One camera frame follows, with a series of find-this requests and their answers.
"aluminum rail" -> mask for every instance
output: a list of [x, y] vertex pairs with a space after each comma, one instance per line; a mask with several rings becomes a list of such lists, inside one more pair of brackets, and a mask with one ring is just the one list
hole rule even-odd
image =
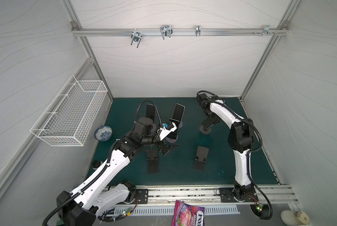
[[[299, 4], [301, 0], [291, 0], [287, 9], [284, 12], [284, 15], [282, 16], [282, 19], [279, 21], [278, 27], [279, 28], [288, 28], [288, 24], [289, 21], [291, 19], [291, 17], [293, 16], [294, 12], [297, 9], [297, 6]], [[249, 90], [251, 88], [251, 86], [254, 84], [255, 79], [257, 78], [257, 76], [259, 75], [259, 73], [261, 72], [261, 69], [263, 68], [263, 66], [265, 65], [265, 62], [267, 61], [268, 57], [270, 56], [271, 52], [273, 51], [275, 45], [278, 43], [280, 36], [273, 36], [263, 55], [261, 56], [257, 66], [255, 67], [253, 74], [251, 75], [248, 83], [246, 84], [243, 93], [240, 96], [240, 100], [244, 101], [245, 97], [248, 95]]]
[[[136, 186], [137, 189], [148, 189], [148, 203], [140, 204], [147, 206], [175, 205], [176, 200], [182, 200], [190, 205], [248, 205], [255, 202], [221, 202], [220, 196], [216, 195], [217, 188], [234, 187], [232, 184], [223, 185], [183, 185], [183, 186]], [[259, 185], [266, 194], [271, 204], [297, 204], [296, 195], [289, 185]], [[264, 196], [257, 192], [261, 203], [266, 204]]]
[[[139, 32], [142, 36], [162, 36], [160, 29], [77, 29], [74, 36], [131, 36], [132, 32]], [[232, 29], [200, 29], [200, 36], [262, 36], [264, 28], [232, 28]], [[287, 35], [289, 30], [270, 28], [269, 32], [277, 35]], [[171, 36], [196, 36], [195, 29], [174, 29]]]

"metal hook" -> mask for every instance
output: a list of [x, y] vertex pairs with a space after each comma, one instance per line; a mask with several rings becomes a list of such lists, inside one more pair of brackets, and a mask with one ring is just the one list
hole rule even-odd
[[196, 26], [195, 31], [196, 31], [196, 36], [200, 36], [200, 34], [201, 34], [201, 27], [200, 27], [200, 25]]
[[267, 25], [267, 26], [264, 28], [264, 30], [263, 30], [263, 32], [261, 32], [261, 34], [262, 34], [263, 36], [265, 36], [266, 34], [275, 35], [274, 33], [272, 33], [272, 32], [269, 31], [269, 25]]
[[138, 47], [139, 47], [139, 42], [140, 42], [141, 39], [142, 39], [142, 35], [141, 35], [139, 32], [134, 31], [134, 32], [132, 32], [132, 34], [131, 34], [131, 38], [132, 38], [132, 40], [131, 40], [131, 45], [132, 45], [133, 41], [138, 42], [138, 43], [137, 43], [137, 48], [138, 48]]
[[165, 35], [171, 38], [171, 34], [172, 34], [171, 25], [163, 25], [162, 27], [160, 27], [160, 31], [161, 31], [161, 35], [163, 39], [165, 39]]

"ventilation grille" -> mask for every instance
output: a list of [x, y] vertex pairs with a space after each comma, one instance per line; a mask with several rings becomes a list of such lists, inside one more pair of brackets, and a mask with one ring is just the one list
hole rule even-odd
[[[205, 215], [240, 214], [236, 205], [205, 205]], [[114, 216], [120, 215], [127, 207], [115, 208]], [[138, 206], [132, 216], [174, 215], [175, 206]]]

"mounting plate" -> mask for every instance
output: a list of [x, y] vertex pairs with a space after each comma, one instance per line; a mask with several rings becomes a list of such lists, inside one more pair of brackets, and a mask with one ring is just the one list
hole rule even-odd
[[136, 189], [136, 196], [139, 197], [139, 204], [147, 204], [148, 189]]
[[[221, 202], [238, 202], [237, 199], [235, 199], [235, 197], [233, 196], [233, 189], [232, 188], [218, 188], [217, 191], [217, 195], [220, 196], [220, 201]], [[255, 198], [257, 201], [259, 200], [257, 197], [257, 194], [255, 192], [252, 192], [250, 194], [251, 197]], [[248, 198], [244, 201], [240, 201], [240, 202], [253, 202], [252, 198]]]

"red wire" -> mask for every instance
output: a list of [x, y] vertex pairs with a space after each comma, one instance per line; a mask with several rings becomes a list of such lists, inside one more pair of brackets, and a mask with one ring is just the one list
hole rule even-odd
[[139, 204], [139, 197], [138, 197], [138, 196], [135, 196], [135, 198], [137, 199], [137, 202], [136, 202], [135, 207], [134, 207], [133, 210], [131, 211], [131, 213], [136, 209], [137, 205]]
[[[251, 197], [251, 196], [249, 196], [249, 197]], [[252, 198], [255, 202], [259, 202], [259, 201], [256, 201], [255, 198], [253, 198], [253, 197], [251, 197], [251, 198]]]

